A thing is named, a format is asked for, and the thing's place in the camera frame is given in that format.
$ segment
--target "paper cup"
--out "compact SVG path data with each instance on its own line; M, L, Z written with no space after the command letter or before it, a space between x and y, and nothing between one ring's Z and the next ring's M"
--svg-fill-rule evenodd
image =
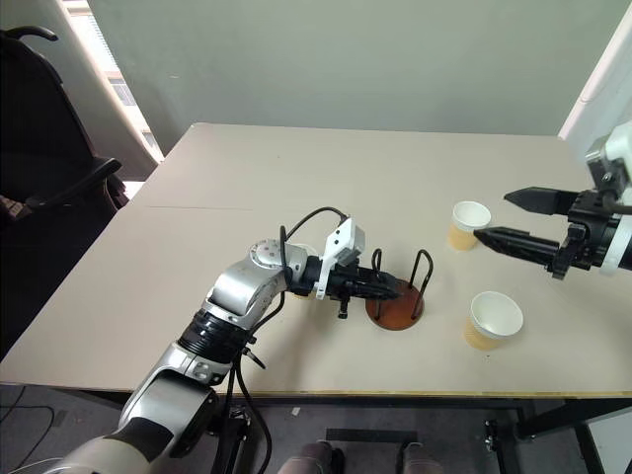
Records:
M474 231L484 229L491 220L490 209L480 202L463 200L452 210L452 223L447 233L447 241L456 250L469 250L478 242Z
M522 311L515 301L505 294L485 291L472 299L465 340L473 348L488 351L517 333L522 322Z

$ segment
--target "table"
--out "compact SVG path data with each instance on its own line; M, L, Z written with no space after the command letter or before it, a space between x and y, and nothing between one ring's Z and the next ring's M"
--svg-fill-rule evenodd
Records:
M131 390L190 322L219 274L254 242L334 205L366 232L382 269L407 277L419 248L435 272L422 319L387 332L362 301L289 295L258 334L253 393L630 396L632 275L571 269L564 281L483 246L445 242L452 205L479 200L503 224L560 240L561 216L502 200L527 186L583 190L589 174L554 137L197 123L122 209L0 364L0 380ZM323 214L292 239L322 251ZM421 264L421 274L425 267ZM461 335L471 298L493 289L522 308L523 330L485 353Z

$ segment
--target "chair armrest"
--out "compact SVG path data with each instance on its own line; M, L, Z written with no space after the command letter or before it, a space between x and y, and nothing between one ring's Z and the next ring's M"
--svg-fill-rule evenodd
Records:
M48 190L27 198L26 205L32 210L46 209L64 204L85 193L120 168L120 162L114 158L95 157L92 166L74 182L63 189Z
M12 40L19 40L21 37L24 37L27 35L33 35L36 37L44 38L45 40L49 40L49 41L59 40L59 38L54 32L44 27L33 27L33 26L18 27L12 30L3 31L2 33L7 38L10 38Z

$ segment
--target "cable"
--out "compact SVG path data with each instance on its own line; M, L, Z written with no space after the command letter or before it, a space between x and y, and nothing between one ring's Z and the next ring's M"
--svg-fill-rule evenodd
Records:
M280 248L280 265L283 268L283 277L285 278L285 286L289 288L292 283L291 271L292 269L287 266L287 257L285 256L285 242L287 242L287 235L285 234L285 226L282 225L278 230L278 244Z
M294 225L294 227L292 227L289 232L285 233L285 226L282 225L278 231L278 241L279 241L279 245L280 245L280 263L283 267L283 277L285 278L285 285L290 288L291 286L291 280L292 280L292 269L290 267L287 266L287 257L285 255L285 242L287 242L287 240L289 240L289 238L294 235L294 232L296 232L305 222L307 222L309 219L311 219L312 217L314 217L316 214L319 214L321 212L325 212L325 211L331 211L334 212L336 214L338 214L340 216L340 224L342 224L343 222L345 222L348 219L348 216L346 214L344 214L341 210L336 209L335 207L330 207L329 205L325 206L325 207L319 207L316 210L312 210L309 214L307 214L305 217L303 217L302 219L300 219L298 222L296 222L296 224Z
M266 421L264 420L264 417L255 406L255 402L253 401L252 397L250 396L250 393L248 392L248 389L246 388L246 384L244 383L244 377L242 376L242 373L241 373L241 357L240 356L237 357L237 360L235 361L235 367L236 367L235 373L237 374L237 383L239 384L241 393L244 395L244 398L246 399L246 405L248 405L248 408L250 408L250 411L252 412L253 417L255 418L257 424L259 425L259 428L262 429L262 431L264 432L264 436L266 437L266 457L264 458L264 462L262 462L261 467L259 468L259 471L257 471L257 474L264 474L264 472L266 472L266 469L268 468L268 464L270 463L270 458L273 455L273 437L270 435L270 430L268 429L268 425L266 425Z
M347 215L344 214L341 210L336 209L335 207L330 207L330 206L325 206L325 207L319 207L316 210L312 210L309 214L307 214L305 217L303 217L302 219L300 219L296 225L294 225L294 227L292 227L290 229L289 232L287 232L287 238L289 239L292 235L294 235L294 232L296 232L298 230L298 228L303 225L305 222L307 222L309 219L311 219L313 216L315 216L316 214L319 214L321 212L325 212L327 210L330 210L332 212L336 212L339 216L340 216L340 223L342 224L343 222L345 222L347 220Z
M632 214L632 205L618 204L613 193L606 193L601 200L603 201L603 208L612 214Z
M16 408L16 405L20 403L20 399L24 395L24 392L26 389L27 389L27 386L23 385L22 390L20 390L20 395L18 395L18 398L16 398L16 401L13 402L13 404L9 407L9 411L5 413L4 416L0 419L0 423L4 422L4 419L7 418L9 415L11 415L11 412L13 412L13 409Z
M324 212L324 211L332 211L332 212L337 213L341 218L340 220L341 224L347 219L347 216L344 213L342 213L340 210L336 209L335 207L329 207L329 206L319 207L318 209L313 210L312 212L307 214L305 217L300 219L296 223L296 225L294 225L290 229L288 233L285 232L284 225L282 225L278 230L278 241L279 241L279 246L280 246L280 261L281 261L281 266L283 268L283 277L285 278L285 285L287 286L287 288L290 288L290 285L291 285L291 268L287 266L287 258L285 255L285 242L287 242L287 239L289 239L294 234L294 232L296 232L305 222L307 222L316 214L319 214L320 212ZM280 301L278 302L278 306L268 316L263 318L255 326L252 327L252 329L250 330L249 336L252 337L257 331L259 331L259 329L264 324L266 324L275 316L277 316L280 310L283 309L284 303L285 303L285 292L282 291L280 294ZM246 383L244 382L244 377L241 373L241 354L237 355L237 357L233 361L233 368L231 369L230 378L228 379L228 387L226 389L226 404L224 405L224 413L222 414L222 416L225 416L225 417L228 416L229 403L232 398L232 391L233 391L233 384L234 384L234 381L232 378L233 372L237 377L237 383L239 384L239 388L242 394L244 395L244 399L246 400L246 405L248 405L248 408L250 409L253 415L253 418L256 420L257 424L259 425L261 430L264 432L264 436L266 437L266 457L264 458L264 462L262 462L262 465L259 468L259 471L257 471L258 474L263 474L264 472L266 472L266 469L268 468L268 464L270 463L270 459L273 454L273 438L270 435L270 430L268 429L268 425L266 425L266 421L264 420L264 417L255 406L255 402L250 396L248 389L246 388Z
M25 462L27 462L27 460L29 459L29 457L31 457L31 454L33 454L35 452L35 450L38 448L38 446L40 445L40 443L43 441L43 439L46 437L46 435L48 435L48 432L50 432L50 429L52 428L52 424L55 421L55 411L52 407L49 407L48 405L12 405L14 409L16 410L28 410L28 409L42 409L42 410L48 410L50 412L50 422L48 422L48 426L46 427L46 430L43 432L43 434L39 437L38 442L36 442L35 446L33 446L31 448L31 450L27 453L26 456L24 456L24 459L22 459L22 461L20 462L20 464L18 464L16 466L16 469L20 469ZM9 408L10 406L0 406L0 408Z
M278 302L278 306L275 308L275 310L272 313L270 313L264 319L259 321L255 326L253 326L253 328L250 330L250 336L252 337L257 331L259 331L259 328L261 328L264 324L266 324L268 321L270 321L275 316L277 316L280 310L283 309L284 303L285 303L285 291L282 291L280 294L280 301Z
M42 461L32 462L31 464L27 464L26 466L19 467L18 469L14 469L13 471L7 472L7 474L15 474L16 472L22 472L25 469L39 466L40 464L44 464L45 462L60 461L61 459L63 459L63 457L50 457L49 459L43 459Z
M235 386L235 365L233 364L230 367L230 372L228 374L228 385L226 386L226 398L224 400L224 408L221 413L222 420L228 420L228 416L230 415L230 402L233 398L233 387Z

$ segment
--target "chair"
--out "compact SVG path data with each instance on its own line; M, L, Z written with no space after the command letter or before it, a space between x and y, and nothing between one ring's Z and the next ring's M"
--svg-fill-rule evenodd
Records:
M61 78L24 35L57 40L40 27L0 31L0 195L24 204L2 219L0 356L126 203L120 162L95 156Z

